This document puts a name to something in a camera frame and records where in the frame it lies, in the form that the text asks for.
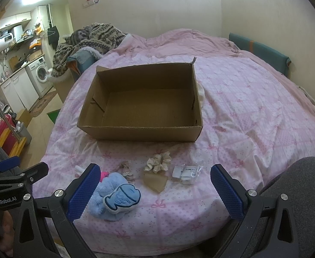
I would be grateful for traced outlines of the person's left hand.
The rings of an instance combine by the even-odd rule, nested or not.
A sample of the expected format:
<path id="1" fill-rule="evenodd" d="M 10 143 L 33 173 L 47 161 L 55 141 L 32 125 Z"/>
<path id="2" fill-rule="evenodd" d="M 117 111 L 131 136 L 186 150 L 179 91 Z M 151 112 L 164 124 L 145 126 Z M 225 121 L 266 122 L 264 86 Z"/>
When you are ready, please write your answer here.
<path id="1" fill-rule="evenodd" d="M 9 211 L 0 211 L 0 251 L 7 257 L 13 257 L 14 222 Z"/>

